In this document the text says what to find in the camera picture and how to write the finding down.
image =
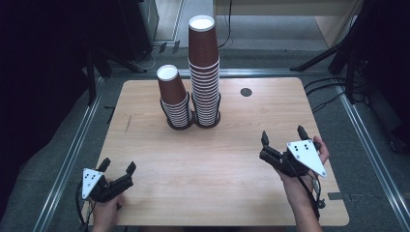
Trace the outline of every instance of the hand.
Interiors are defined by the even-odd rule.
[[[325,164],[330,156],[326,144],[318,136],[314,136],[313,141],[320,143],[321,148],[319,149],[319,158],[322,163]],[[319,221],[311,208],[307,192],[299,180],[297,178],[288,177],[280,171],[277,171],[277,173],[283,181],[283,187],[286,192],[287,200],[289,201],[295,216],[297,230],[300,232],[322,231]],[[309,175],[302,177],[302,180],[305,182],[310,191],[313,189],[312,177]]]
[[[118,221],[118,210],[124,205],[123,193],[115,196],[110,201],[105,203],[92,202],[95,208],[93,232],[108,232],[112,231]]]
[[[322,139],[318,136],[313,137],[313,141],[320,143],[321,148],[319,150],[319,158],[322,161],[323,164],[328,160],[330,154],[328,151],[328,148],[326,147],[326,144],[322,141]],[[293,202],[298,202],[300,200],[308,200],[307,194],[301,183],[297,178],[291,178],[286,176],[285,174],[281,173],[280,171],[277,171],[277,173],[280,176],[280,179],[283,181],[283,186],[286,191],[287,198],[289,200],[289,203]],[[305,184],[309,188],[310,191],[313,189],[313,185],[311,182],[311,176],[312,173],[310,171],[310,176],[306,175],[303,176],[302,179],[305,181]]]

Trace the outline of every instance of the cable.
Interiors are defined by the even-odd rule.
[[[314,80],[314,81],[311,81],[311,83],[307,84],[307,85],[304,87],[304,89],[306,90],[306,88],[307,88],[308,86],[310,86],[310,85],[312,85],[312,84],[314,84],[314,83],[318,83],[318,82],[321,82],[321,81],[325,81],[325,80],[345,80],[345,78],[342,78],[342,77],[328,77],[328,78],[323,78],[323,79],[320,79],[320,80]]]
[[[229,21],[228,30],[229,31],[228,31],[228,37],[226,38],[226,41],[223,44],[218,46],[218,48],[221,48],[221,47],[225,46],[226,43],[229,41],[230,33],[231,33],[231,29],[230,29],[230,17],[231,17],[231,15],[232,15],[232,0],[229,1],[229,18],[228,18],[228,21]]]
[[[78,184],[78,186],[76,188],[76,191],[75,191],[75,206],[76,206],[78,217],[79,217],[79,220],[81,221],[81,224],[85,225],[85,221],[84,221],[84,218],[82,217],[82,213],[81,213],[81,209],[80,209],[80,205],[79,205],[79,200],[78,200],[79,190],[81,188],[82,188],[82,182],[80,182]]]
[[[317,88],[314,88],[314,89],[308,91],[307,96],[310,95],[311,93],[317,91],[317,90],[320,90],[320,89],[324,89],[324,88],[332,87],[332,86],[345,86],[345,85],[346,85],[345,83],[333,83],[333,84],[323,85],[323,86],[320,86],[320,87],[317,87]]]
[[[96,208],[96,205],[97,205],[97,201],[95,201],[94,206],[91,207],[91,211],[88,213],[87,221],[85,222],[86,223],[85,224],[85,229],[84,229],[85,232],[88,232],[88,224],[90,223],[90,216],[91,216],[91,214],[93,214],[94,208]]]
[[[321,110],[322,108],[324,108],[328,103],[334,102],[338,97],[340,97],[340,96],[342,96],[342,95],[344,95],[344,92],[337,94],[336,96],[334,96],[334,97],[333,97],[332,99],[330,99],[329,101],[326,101],[326,102],[323,102],[323,103],[317,105],[317,106],[314,107],[311,111],[312,111],[313,113],[316,113],[317,111],[319,111],[319,110]]]

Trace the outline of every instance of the black circle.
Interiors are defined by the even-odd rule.
[[[252,91],[249,88],[243,88],[241,90],[241,95],[244,97],[249,97],[250,95],[252,95]]]

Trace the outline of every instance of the stack of paper cups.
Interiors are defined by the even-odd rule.
[[[215,21],[210,16],[190,19],[189,64],[196,124],[214,127],[220,121],[220,56]]]
[[[190,94],[186,91],[175,66],[165,65],[157,71],[160,86],[160,104],[168,125],[175,130],[191,126]]]

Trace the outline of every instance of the table top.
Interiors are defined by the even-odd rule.
[[[190,80],[183,82],[191,92]],[[243,97],[243,88],[251,89],[251,96]],[[117,179],[131,161],[136,164],[119,224],[295,224],[282,182],[259,152],[262,131],[279,151],[300,140],[299,125],[310,137],[320,135],[302,82],[295,77],[221,79],[220,94],[216,127],[173,130],[161,110],[156,80],[124,84],[96,165],[110,158],[105,176]],[[320,181],[327,206],[320,210],[320,222],[345,225],[349,216],[343,201],[330,201],[327,194],[339,192],[329,161],[325,168],[328,176]]]

